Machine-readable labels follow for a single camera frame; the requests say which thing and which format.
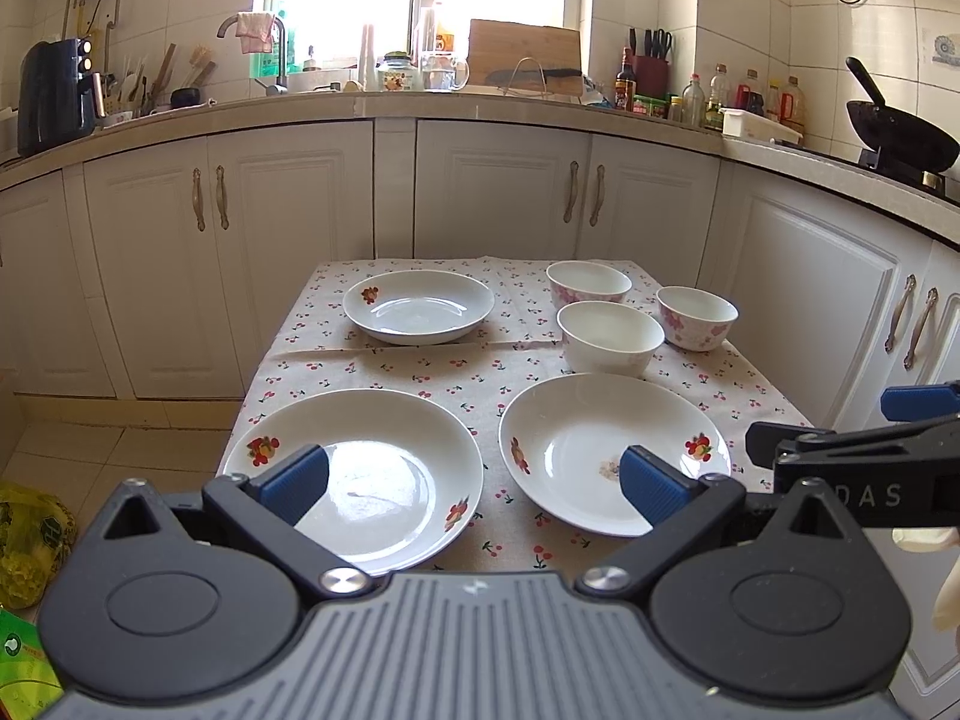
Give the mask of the red knife block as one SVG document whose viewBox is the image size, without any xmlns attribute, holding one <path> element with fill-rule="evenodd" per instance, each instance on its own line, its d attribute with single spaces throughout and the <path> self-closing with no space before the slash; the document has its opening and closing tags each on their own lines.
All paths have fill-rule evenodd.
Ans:
<svg viewBox="0 0 960 720">
<path fill-rule="evenodd" d="M 669 57 L 674 39 L 665 29 L 647 29 L 640 34 L 628 30 L 628 50 L 635 73 L 636 93 L 646 98 L 664 99 L 669 83 Z"/>
</svg>

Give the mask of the pink floral bowl left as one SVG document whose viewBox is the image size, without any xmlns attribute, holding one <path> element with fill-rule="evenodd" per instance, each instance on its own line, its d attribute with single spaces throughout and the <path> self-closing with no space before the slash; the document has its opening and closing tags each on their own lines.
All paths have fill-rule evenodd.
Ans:
<svg viewBox="0 0 960 720">
<path fill-rule="evenodd" d="M 622 302 L 633 283 L 612 266 L 589 260 L 563 260 L 547 266 L 551 302 L 556 309 L 583 301 Z"/>
</svg>

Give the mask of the black wok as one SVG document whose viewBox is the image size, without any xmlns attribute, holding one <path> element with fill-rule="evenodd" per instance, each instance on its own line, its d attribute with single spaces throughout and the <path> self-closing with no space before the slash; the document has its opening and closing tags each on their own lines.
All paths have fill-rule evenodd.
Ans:
<svg viewBox="0 0 960 720">
<path fill-rule="evenodd" d="M 854 132 L 867 148 L 932 174 L 944 174 L 955 164 L 958 142 L 950 133 L 918 115 L 889 106 L 861 60 L 848 57 L 844 63 L 867 94 L 867 101 L 851 99 L 846 103 Z"/>
</svg>

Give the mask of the kitchen faucet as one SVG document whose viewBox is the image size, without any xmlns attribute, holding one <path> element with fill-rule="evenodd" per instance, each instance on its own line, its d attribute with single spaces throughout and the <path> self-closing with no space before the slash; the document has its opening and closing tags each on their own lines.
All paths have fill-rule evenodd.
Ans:
<svg viewBox="0 0 960 720">
<path fill-rule="evenodd" d="M 218 39 L 224 39 L 230 29 L 235 30 L 242 54 L 275 57 L 275 80 L 263 87 L 265 93 L 268 96 L 288 93 L 286 26 L 283 18 L 268 11 L 238 11 L 218 26 Z"/>
</svg>

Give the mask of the pink floral bowl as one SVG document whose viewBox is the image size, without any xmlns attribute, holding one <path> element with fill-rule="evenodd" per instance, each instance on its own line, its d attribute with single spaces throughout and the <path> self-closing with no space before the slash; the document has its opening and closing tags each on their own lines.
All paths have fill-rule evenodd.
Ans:
<svg viewBox="0 0 960 720">
<path fill-rule="evenodd" d="M 583 301 L 622 302 L 633 283 L 612 266 L 589 260 L 563 260 L 547 266 L 551 302 L 556 309 Z"/>
<path fill-rule="evenodd" d="M 663 286 L 656 293 L 665 341 L 693 353 L 721 348 L 739 311 L 721 296 L 688 286 Z"/>
</svg>

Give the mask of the cherry print tablecloth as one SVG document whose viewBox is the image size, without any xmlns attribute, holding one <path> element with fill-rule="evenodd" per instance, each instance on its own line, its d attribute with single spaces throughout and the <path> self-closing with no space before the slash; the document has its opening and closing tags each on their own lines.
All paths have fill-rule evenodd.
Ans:
<svg viewBox="0 0 960 720">
<path fill-rule="evenodd" d="M 218 473 L 231 458 L 241 473 L 260 472 L 286 447 L 267 419 L 282 406 L 340 390 L 397 390 L 436 403 L 457 416 L 477 440 L 485 463 L 475 509 L 460 514 L 466 531 L 418 569 L 455 572 L 584 571 L 626 539 L 594 535 L 532 502 L 503 463 L 501 416 L 527 387 L 569 374 L 556 327 L 544 260 L 355 260 L 322 262 L 301 286 L 295 304 L 263 356 Z M 343 296 L 356 283 L 398 270 L 451 270 L 485 283 L 494 309 L 475 332 L 439 346 L 391 346 L 347 319 Z M 811 424 L 735 346 L 709 353 L 672 346 L 654 351 L 644 372 L 700 408 L 731 450 L 732 476 L 748 491 L 770 488 L 771 473 L 752 465 L 743 448 L 755 421 Z"/>
</svg>

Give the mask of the far white fruit plate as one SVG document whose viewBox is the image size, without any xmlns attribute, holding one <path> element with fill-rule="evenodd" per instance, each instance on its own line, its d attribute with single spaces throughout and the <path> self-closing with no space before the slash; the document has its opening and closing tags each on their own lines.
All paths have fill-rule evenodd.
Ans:
<svg viewBox="0 0 960 720">
<path fill-rule="evenodd" d="M 400 346 L 459 340 L 493 310 L 494 294 L 481 281 L 446 270 L 400 270 L 356 283 L 343 312 L 377 341 Z"/>
</svg>

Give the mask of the pink floral bowl right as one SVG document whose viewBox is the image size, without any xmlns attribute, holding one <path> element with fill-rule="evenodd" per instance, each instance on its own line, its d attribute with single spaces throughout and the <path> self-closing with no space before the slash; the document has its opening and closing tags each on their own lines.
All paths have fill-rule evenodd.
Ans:
<svg viewBox="0 0 960 720">
<path fill-rule="evenodd" d="M 721 348 L 739 311 L 721 296 L 688 286 L 663 286 L 656 293 L 665 341 L 693 353 Z"/>
</svg>

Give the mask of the plain white bowl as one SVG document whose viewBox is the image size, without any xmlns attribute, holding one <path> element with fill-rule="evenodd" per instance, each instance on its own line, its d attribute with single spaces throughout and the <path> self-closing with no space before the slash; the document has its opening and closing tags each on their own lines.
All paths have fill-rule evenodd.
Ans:
<svg viewBox="0 0 960 720">
<path fill-rule="evenodd" d="M 641 377 L 665 341 L 656 319 L 616 302 L 573 302 L 558 310 L 556 323 L 574 374 Z"/>
</svg>

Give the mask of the wooden cutting board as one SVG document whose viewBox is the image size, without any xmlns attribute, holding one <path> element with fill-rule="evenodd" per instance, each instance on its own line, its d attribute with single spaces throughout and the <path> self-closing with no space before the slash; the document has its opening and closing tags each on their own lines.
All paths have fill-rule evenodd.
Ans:
<svg viewBox="0 0 960 720">
<path fill-rule="evenodd" d="M 577 29 L 472 20 L 467 65 L 473 86 L 573 98 L 584 91 Z"/>
</svg>

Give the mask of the black air fryer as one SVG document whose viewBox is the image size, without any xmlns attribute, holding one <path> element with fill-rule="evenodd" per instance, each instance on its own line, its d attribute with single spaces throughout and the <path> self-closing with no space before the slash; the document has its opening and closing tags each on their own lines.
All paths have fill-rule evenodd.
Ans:
<svg viewBox="0 0 960 720">
<path fill-rule="evenodd" d="M 18 154 L 29 158 L 93 133 L 104 117 L 103 88 L 84 37 L 41 41 L 21 62 Z"/>
</svg>

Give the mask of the dark sauce bottle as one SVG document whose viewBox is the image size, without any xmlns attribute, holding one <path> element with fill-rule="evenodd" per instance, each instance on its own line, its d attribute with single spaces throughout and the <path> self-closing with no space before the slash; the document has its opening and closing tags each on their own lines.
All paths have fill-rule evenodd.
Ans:
<svg viewBox="0 0 960 720">
<path fill-rule="evenodd" d="M 635 107 L 636 75 L 633 67 L 633 50 L 622 50 L 622 66 L 613 82 L 613 105 L 618 110 L 631 112 Z"/>
</svg>

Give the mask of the green carton box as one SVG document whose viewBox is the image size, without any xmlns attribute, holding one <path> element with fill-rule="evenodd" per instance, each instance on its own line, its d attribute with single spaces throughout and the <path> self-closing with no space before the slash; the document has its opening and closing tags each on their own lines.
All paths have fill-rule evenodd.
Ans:
<svg viewBox="0 0 960 720">
<path fill-rule="evenodd" d="M 32 720 L 62 695 L 59 679 L 31 622 L 0 613 L 0 712 L 5 720 Z"/>
</svg>

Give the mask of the yellow plastic bag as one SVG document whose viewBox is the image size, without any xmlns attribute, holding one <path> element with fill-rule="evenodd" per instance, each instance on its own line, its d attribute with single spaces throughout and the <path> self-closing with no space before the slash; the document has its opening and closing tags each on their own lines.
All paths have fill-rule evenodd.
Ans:
<svg viewBox="0 0 960 720">
<path fill-rule="evenodd" d="M 2 606 L 25 610 L 43 600 L 78 538 L 75 515 L 57 497 L 3 481 L 0 494 Z"/>
</svg>

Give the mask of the white rectangular tray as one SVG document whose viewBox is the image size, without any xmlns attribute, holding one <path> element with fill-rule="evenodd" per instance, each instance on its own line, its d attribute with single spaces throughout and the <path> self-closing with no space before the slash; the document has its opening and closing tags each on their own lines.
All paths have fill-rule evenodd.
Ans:
<svg viewBox="0 0 960 720">
<path fill-rule="evenodd" d="M 722 110 L 722 135 L 763 143 L 779 142 L 789 143 L 789 145 L 802 143 L 802 135 L 792 128 L 766 119 L 763 115 L 754 114 L 750 110 L 736 107 L 725 107 Z"/>
</svg>

